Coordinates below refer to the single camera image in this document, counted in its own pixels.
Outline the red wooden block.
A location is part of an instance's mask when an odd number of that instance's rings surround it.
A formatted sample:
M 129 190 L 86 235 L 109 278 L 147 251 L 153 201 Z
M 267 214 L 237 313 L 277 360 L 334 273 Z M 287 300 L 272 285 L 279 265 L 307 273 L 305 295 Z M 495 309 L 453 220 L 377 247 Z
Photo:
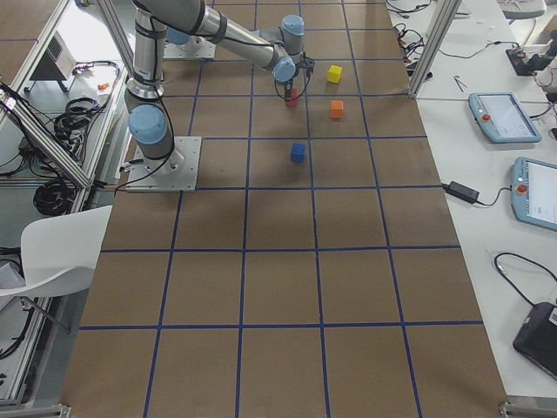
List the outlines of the red wooden block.
M 298 103 L 298 90 L 297 89 L 292 89 L 292 100 L 288 103 L 285 102 L 285 106 L 286 107 L 296 107 L 297 103 Z

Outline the black power adapter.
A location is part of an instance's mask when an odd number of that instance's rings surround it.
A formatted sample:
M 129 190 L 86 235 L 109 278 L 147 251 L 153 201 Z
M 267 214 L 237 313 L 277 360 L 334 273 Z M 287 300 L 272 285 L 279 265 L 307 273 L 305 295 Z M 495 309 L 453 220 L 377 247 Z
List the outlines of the black power adapter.
M 450 183 L 443 183 L 442 188 L 445 193 L 454 196 L 457 199 L 463 200 L 469 204 L 474 204 L 478 201 L 480 193 L 466 185 L 462 185 L 456 181 Z

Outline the lower teach pendant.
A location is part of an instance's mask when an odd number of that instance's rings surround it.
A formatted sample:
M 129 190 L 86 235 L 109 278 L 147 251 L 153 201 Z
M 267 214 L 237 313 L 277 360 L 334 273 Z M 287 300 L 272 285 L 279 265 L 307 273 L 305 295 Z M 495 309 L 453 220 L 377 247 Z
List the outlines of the lower teach pendant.
M 519 157 L 511 170 L 511 206 L 518 221 L 556 230 L 556 165 Z

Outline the black laptop bag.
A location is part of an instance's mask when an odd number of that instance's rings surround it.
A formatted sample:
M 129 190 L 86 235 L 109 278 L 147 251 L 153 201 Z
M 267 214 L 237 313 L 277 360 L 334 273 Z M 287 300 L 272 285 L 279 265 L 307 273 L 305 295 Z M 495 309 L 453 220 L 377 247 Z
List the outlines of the black laptop bag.
M 513 348 L 556 379 L 556 305 L 535 304 L 514 338 Z

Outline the teach pendant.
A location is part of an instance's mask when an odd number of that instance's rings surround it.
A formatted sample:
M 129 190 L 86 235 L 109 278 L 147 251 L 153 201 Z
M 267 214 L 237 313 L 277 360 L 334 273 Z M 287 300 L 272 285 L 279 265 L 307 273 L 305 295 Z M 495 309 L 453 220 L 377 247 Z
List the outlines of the teach pendant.
M 511 206 L 518 221 L 556 230 L 556 165 L 519 157 L 511 170 Z
M 495 144 L 539 143 L 541 135 L 512 92 L 472 93 L 467 99 L 481 132 Z

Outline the aluminium frame post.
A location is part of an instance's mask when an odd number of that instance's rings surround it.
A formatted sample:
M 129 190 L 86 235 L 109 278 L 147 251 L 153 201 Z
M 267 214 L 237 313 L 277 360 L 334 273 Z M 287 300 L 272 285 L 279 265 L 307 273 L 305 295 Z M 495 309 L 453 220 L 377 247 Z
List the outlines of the aluminium frame post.
M 408 96 L 410 98 L 418 96 L 421 86 L 426 81 L 427 73 L 432 67 L 435 56 L 442 45 L 460 4 L 460 0 L 440 0 L 437 2 L 432 20 L 426 30 L 424 50 L 410 78 L 408 87 Z

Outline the white chair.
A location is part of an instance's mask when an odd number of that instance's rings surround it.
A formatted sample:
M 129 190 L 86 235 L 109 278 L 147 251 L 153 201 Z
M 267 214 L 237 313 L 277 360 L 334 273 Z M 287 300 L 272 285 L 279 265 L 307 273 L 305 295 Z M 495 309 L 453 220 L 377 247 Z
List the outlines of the white chair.
M 24 284 L 3 297 L 59 297 L 91 286 L 111 206 L 40 219 L 21 234 Z

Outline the yellow wooden block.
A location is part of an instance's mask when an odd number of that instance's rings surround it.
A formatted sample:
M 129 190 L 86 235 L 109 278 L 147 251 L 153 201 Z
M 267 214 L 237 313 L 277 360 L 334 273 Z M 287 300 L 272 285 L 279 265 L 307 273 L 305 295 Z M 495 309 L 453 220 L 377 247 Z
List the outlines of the yellow wooden block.
M 343 75 L 343 67 L 332 64 L 327 71 L 326 80 L 328 83 L 338 84 Z

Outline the orange wooden block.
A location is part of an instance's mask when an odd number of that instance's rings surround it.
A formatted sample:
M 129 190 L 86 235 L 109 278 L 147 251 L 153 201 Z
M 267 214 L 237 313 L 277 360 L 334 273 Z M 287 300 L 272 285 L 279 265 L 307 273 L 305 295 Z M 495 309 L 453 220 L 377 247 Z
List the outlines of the orange wooden block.
M 329 118 L 342 119 L 345 112 L 345 103 L 343 100 L 331 100 L 329 106 Z

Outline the grey electronics box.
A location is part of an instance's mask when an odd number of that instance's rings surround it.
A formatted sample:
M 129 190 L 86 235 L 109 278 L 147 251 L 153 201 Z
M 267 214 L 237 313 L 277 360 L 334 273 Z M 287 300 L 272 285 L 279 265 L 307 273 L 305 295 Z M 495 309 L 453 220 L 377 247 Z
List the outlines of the grey electronics box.
M 76 64 L 77 60 L 62 36 L 56 31 L 31 74 L 30 81 L 56 82 L 62 91 L 68 92 L 75 78 L 73 71 Z

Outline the upper teach pendant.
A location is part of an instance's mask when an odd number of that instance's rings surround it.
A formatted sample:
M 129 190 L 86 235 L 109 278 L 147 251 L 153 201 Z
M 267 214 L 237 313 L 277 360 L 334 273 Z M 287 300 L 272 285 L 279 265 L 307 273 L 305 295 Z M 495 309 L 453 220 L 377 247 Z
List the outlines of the upper teach pendant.
M 481 132 L 495 144 L 539 143 L 541 135 L 512 92 L 472 93 L 467 99 Z

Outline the blue wooden block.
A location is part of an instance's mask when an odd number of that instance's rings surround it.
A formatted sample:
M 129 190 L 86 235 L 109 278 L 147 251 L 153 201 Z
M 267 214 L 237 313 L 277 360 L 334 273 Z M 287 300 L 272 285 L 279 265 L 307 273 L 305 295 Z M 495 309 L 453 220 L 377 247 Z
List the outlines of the blue wooden block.
M 303 164 L 305 161 L 306 145 L 294 143 L 291 147 L 290 160 L 295 164 Z

